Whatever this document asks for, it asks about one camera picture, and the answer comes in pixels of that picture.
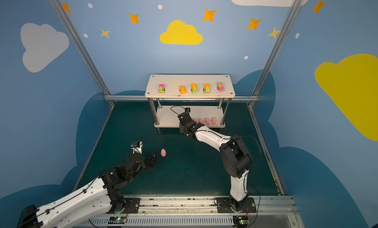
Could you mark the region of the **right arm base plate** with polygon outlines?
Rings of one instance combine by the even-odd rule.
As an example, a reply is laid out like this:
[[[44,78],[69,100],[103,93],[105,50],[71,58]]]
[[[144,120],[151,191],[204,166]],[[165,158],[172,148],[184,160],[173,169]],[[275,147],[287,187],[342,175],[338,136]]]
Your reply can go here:
[[[257,205],[252,197],[245,197],[242,201],[235,201],[229,197],[214,199],[218,213],[257,213]]]

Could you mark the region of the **white two-tier shelf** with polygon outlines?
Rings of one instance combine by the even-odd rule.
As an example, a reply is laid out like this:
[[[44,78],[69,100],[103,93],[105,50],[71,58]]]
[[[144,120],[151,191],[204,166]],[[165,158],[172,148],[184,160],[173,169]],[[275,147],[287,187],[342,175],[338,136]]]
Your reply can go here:
[[[221,82],[224,85],[225,91],[220,93],[217,90],[217,83]],[[158,87],[160,84],[164,84],[165,93],[159,94]],[[191,85],[196,84],[198,88],[198,94],[193,94],[191,91]],[[210,94],[204,94],[203,88],[205,84],[210,85]],[[185,95],[181,95],[179,88],[184,86],[187,90]],[[185,108],[191,108],[189,113],[193,119],[199,120],[209,118],[210,121],[213,117],[217,119],[215,125],[210,123],[208,125],[211,128],[224,128],[225,127],[225,115],[228,106],[231,102],[230,98],[235,97],[235,90],[229,75],[194,75],[194,74],[153,74],[150,76],[145,97],[148,98],[151,111],[154,117],[154,126],[156,128],[178,128],[179,120],[177,115],[184,112]],[[159,98],[156,100],[151,97],[179,97],[179,98],[210,98],[210,97],[228,97],[228,99],[220,99],[217,106],[165,106],[161,104]],[[222,104],[227,101],[227,107],[223,108]]]

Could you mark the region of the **left controller board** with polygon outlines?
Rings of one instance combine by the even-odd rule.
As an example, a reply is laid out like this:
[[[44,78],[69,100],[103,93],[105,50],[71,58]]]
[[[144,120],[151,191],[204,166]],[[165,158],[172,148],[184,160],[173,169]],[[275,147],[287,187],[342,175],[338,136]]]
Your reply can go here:
[[[108,220],[109,225],[123,225],[127,222],[126,217],[110,217]]]

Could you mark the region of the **pink green toy car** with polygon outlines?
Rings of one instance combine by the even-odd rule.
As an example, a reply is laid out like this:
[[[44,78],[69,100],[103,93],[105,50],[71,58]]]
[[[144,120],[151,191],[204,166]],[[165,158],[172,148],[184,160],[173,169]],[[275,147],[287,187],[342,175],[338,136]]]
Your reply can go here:
[[[218,82],[218,83],[217,83],[217,90],[218,90],[220,93],[223,93],[223,92],[225,91],[224,85],[223,85],[221,82]]]

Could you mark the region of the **right aluminium frame post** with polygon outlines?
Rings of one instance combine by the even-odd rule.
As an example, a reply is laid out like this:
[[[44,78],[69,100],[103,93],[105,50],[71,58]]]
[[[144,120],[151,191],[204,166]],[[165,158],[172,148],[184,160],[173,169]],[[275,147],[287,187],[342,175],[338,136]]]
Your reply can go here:
[[[254,90],[252,92],[252,99],[248,102],[248,108],[252,109],[253,105],[255,102],[258,101],[259,94],[262,90],[262,87],[274,65],[274,62],[276,58],[278,57],[278,54],[281,50],[281,47],[284,44],[284,41],[295,21],[295,18],[297,17],[301,7],[302,7],[302,2],[305,0],[293,0],[293,3],[288,11],[288,14],[283,22],[283,25],[281,27],[281,31],[276,38],[276,41],[273,45],[272,51],[268,57],[268,60],[262,70],[262,73],[259,76],[259,79],[254,87]]]

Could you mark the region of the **pink green toy truck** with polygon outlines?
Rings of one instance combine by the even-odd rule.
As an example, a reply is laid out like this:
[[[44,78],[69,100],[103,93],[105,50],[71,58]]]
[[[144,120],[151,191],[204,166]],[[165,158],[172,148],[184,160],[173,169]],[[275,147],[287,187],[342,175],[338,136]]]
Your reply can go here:
[[[164,84],[160,84],[158,87],[158,93],[159,94],[164,94],[165,93],[165,86]]]

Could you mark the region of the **orange green toy truck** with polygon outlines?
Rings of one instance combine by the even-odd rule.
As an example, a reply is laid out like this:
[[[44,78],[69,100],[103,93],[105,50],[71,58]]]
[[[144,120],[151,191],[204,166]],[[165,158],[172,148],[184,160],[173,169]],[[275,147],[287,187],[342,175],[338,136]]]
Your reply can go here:
[[[204,85],[203,92],[204,92],[204,94],[210,94],[210,85],[209,84]]]

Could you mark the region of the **orange green toy car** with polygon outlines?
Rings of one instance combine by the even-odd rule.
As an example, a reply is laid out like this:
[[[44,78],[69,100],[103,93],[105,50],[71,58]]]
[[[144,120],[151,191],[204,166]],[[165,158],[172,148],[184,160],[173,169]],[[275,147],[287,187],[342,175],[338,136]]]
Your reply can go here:
[[[198,88],[196,84],[191,85],[191,91],[193,94],[198,94]]]

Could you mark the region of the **controller board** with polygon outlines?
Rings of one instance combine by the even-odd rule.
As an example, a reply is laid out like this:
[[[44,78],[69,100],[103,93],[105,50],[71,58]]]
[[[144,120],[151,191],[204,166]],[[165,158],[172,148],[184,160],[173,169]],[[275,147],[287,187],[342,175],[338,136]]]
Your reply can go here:
[[[233,226],[234,228],[246,228],[250,224],[250,221],[247,217],[234,216],[233,224],[234,224]]]
[[[127,222],[126,217],[110,217],[108,220],[109,225],[123,225]]]

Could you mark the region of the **left aluminium frame post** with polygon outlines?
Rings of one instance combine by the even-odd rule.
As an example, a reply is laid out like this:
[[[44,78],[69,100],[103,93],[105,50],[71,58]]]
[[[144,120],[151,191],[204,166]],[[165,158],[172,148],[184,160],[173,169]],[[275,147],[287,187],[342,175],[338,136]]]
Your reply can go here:
[[[61,0],[48,0],[48,1],[53,7],[59,19],[61,20],[63,26],[67,30],[69,36],[71,37],[73,43],[78,49],[80,55],[82,56],[84,62],[86,63],[89,71],[91,72],[92,76],[94,77],[95,81],[97,82],[98,86],[103,92],[104,96],[111,95],[104,79],[102,78],[98,68],[96,67],[93,59],[91,58],[88,50],[86,49],[78,31],[76,30],[73,22],[71,21],[69,17],[69,13],[66,12]]]

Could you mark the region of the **rear aluminium crossbar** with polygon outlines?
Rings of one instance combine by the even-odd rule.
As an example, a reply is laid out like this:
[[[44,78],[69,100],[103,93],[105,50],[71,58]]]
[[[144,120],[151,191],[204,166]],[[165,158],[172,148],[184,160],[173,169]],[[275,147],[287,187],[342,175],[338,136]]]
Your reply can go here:
[[[106,101],[115,102],[126,102],[126,101],[147,101],[149,97],[139,96],[139,95],[105,95],[104,99]],[[179,97],[151,97],[151,99],[156,100],[159,98],[163,101],[173,101],[173,102],[185,102],[185,101],[218,101],[220,99],[228,99],[228,97],[210,97],[210,98],[179,98]],[[242,102],[257,102],[259,100],[258,96],[235,96],[230,98],[232,101],[242,101]]]

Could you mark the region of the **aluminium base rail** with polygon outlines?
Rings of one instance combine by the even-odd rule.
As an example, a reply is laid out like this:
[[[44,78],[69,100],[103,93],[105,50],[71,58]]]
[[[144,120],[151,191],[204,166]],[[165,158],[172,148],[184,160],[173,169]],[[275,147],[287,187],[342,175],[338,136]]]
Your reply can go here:
[[[129,196],[141,199],[136,214],[108,212],[73,228],[233,228],[233,217],[247,217],[247,228],[302,228],[304,224],[290,196],[252,196],[257,213],[218,213],[216,196]],[[110,217],[126,217],[123,225],[109,225]]]

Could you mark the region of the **right controller board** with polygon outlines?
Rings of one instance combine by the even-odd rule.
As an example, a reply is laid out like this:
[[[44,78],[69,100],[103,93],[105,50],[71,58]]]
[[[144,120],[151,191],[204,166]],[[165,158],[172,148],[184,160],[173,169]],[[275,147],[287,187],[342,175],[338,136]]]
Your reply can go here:
[[[234,228],[246,228],[250,224],[250,221],[247,217],[234,216],[233,224],[234,224],[233,226]]]

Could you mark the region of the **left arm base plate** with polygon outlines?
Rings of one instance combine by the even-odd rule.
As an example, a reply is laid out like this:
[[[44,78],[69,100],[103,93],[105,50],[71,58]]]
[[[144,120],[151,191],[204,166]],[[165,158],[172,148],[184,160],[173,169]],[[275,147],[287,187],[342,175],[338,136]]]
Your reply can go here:
[[[136,214],[139,211],[141,199],[139,197],[126,197],[113,207],[115,214]]]

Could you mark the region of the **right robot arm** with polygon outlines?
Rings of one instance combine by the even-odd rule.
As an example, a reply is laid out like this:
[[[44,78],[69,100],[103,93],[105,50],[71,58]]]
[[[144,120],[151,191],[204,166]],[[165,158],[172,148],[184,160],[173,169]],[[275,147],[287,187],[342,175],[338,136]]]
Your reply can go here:
[[[230,175],[230,206],[233,211],[241,211],[249,198],[247,181],[253,161],[243,139],[217,133],[205,124],[195,122],[186,111],[179,114],[178,119],[187,137],[206,143],[219,151],[223,166]]]

